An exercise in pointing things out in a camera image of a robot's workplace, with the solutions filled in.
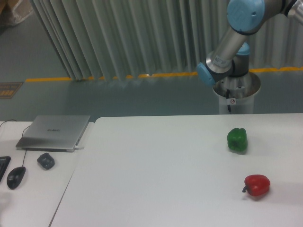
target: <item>red bell pepper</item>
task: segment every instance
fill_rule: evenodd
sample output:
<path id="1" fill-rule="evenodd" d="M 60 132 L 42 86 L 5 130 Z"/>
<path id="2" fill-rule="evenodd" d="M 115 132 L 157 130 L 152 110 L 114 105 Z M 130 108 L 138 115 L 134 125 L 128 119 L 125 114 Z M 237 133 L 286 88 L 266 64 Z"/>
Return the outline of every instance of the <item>red bell pepper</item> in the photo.
<path id="1" fill-rule="evenodd" d="M 245 187 L 242 192 L 248 192 L 251 196 L 259 196 L 269 191 L 270 181 L 263 175 L 250 175 L 244 180 Z"/>

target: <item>silver laptop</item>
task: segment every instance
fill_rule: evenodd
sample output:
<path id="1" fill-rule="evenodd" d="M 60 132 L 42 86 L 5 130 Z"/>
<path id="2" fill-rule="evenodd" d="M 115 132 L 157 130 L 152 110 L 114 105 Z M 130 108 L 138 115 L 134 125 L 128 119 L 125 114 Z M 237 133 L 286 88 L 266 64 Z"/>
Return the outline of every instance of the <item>silver laptop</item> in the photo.
<path id="1" fill-rule="evenodd" d="M 88 115 L 37 116 L 16 147 L 73 152 L 89 123 L 89 118 Z"/>

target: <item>gray floor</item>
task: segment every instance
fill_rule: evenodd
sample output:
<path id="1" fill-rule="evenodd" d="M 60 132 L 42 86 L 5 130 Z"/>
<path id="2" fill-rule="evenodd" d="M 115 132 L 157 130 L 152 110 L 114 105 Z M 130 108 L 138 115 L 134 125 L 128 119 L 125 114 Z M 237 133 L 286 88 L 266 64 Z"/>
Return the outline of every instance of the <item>gray floor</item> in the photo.
<path id="1" fill-rule="evenodd" d="M 66 77 L 35 15 L 0 30 L 0 82 Z M 303 113 L 303 71 L 259 73 L 255 113 Z M 32 121 L 39 114 L 104 116 L 218 114 L 218 100 L 197 77 L 120 82 L 26 82 L 12 99 L 0 99 L 0 121 Z"/>

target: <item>laptop logo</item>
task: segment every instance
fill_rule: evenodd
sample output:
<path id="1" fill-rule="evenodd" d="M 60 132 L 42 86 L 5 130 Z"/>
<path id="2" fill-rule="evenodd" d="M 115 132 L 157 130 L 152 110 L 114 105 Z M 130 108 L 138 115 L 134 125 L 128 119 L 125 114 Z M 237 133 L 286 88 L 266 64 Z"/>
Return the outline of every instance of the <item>laptop logo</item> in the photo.
<path id="1" fill-rule="evenodd" d="M 48 129 L 47 131 L 61 131 L 60 129 Z"/>

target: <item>computer mouse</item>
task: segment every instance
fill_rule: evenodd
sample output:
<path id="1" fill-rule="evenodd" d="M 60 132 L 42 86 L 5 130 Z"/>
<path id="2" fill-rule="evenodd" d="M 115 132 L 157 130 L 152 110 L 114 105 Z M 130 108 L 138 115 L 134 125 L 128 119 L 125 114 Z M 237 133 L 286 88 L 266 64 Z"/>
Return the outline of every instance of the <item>computer mouse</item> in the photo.
<path id="1" fill-rule="evenodd" d="M 40 155 L 40 157 L 37 159 L 37 162 L 40 163 L 40 165 L 46 170 L 49 170 L 55 165 L 55 160 L 49 153 Z"/>
<path id="2" fill-rule="evenodd" d="M 8 175 L 6 183 L 10 189 L 15 189 L 21 183 L 23 176 L 25 174 L 26 168 L 24 166 L 20 166 L 14 168 Z"/>

